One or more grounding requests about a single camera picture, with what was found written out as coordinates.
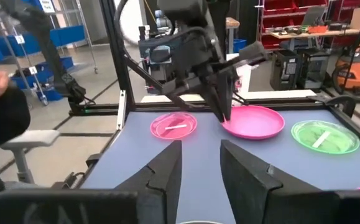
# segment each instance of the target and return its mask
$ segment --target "blue table surface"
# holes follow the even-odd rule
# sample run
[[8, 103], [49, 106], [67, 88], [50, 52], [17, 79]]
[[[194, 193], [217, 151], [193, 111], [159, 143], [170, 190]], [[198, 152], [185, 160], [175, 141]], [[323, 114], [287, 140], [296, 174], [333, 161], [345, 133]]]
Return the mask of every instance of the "blue table surface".
[[[124, 129], [103, 154], [84, 189], [113, 189], [144, 167], [171, 142], [153, 137], [151, 122], [163, 113], [130, 113]], [[177, 222], [209, 220], [235, 223], [224, 188], [219, 163], [222, 139], [260, 157], [283, 171], [322, 190], [360, 187], [360, 147], [344, 155], [315, 152], [297, 143], [290, 130], [305, 120], [340, 124], [327, 110], [280, 111], [285, 128], [276, 137], [263, 141], [236, 138], [227, 133], [212, 113], [193, 113], [198, 120], [194, 133], [182, 141], [182, 183]]]

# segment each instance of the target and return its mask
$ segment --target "chair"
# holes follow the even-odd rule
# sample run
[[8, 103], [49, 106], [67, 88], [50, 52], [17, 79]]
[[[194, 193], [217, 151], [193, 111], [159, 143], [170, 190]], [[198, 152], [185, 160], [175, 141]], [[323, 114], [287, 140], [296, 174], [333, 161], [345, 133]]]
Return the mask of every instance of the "chair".
[[26, 131], [24, 134], [0, 146], [1, 149], [9, 150], [13, 153], [18, 168], [17, 176], [19, 181], [34, 184], [32, 173], [26, 162], [25, 149], [49, 147], [57, 140], [59, 135], [60, 132], [56, 130]]

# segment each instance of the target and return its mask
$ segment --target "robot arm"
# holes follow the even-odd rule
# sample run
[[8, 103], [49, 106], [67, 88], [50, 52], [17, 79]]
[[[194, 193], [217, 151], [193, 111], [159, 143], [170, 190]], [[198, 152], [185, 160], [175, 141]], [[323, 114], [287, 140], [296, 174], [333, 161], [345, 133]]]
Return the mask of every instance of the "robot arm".
[[17, 19], [22, 27], [38, 41], [40, 49], [54, 76], [54, 87], [70, 104], [83, 102], [86, 90], [63, 67], [56, 46], [50, 39], [50, 19], [44, 11], [21, 0], [0, 0], [0, 11]]
[[162, 93], [176, 96], [197, 93], [220, 122], [230, 120], [235, 82], [239, 79], [236, 66], [266, 60], [262, 44], [256, 42], [242, 49], [239, 57], [226, 62], [206, 0], [158, 0], [158, 7], [177, 24], [179, 33], [163, 38], [161, 44], [180, 39], [180, 46], [169, 57], [176, 72], [185, 74], [164, 84]]

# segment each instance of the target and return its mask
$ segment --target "wall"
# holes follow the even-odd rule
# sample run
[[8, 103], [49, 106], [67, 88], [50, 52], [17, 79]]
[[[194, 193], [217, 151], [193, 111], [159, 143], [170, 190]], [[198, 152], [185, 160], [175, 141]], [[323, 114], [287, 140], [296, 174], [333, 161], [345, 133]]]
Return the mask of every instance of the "wall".
[[106, 37], [104, 19], [98, 0], [80, 0], [91, 41]]

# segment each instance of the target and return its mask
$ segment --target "black sleeve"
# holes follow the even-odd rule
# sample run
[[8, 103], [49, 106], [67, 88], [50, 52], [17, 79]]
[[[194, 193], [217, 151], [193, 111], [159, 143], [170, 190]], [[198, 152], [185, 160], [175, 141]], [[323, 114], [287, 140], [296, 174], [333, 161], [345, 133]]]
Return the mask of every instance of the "black sleeve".
[[26, 131], [30, 113], [25, 94], [10, 87], [0, 97], [0, 145]]

